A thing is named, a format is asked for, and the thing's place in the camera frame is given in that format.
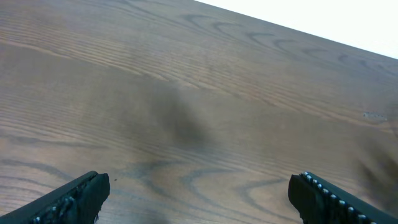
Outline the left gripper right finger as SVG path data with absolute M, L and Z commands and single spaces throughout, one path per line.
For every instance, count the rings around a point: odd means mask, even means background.
M 304 224 L 397 224 L 397 218 L 307 171 L 290 177 L 288 198 Z

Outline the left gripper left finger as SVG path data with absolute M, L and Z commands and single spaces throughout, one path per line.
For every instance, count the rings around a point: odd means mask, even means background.
M 109 175 L 90 171 L 1 216 L 1 223 L 94 224 L 109 193 Z

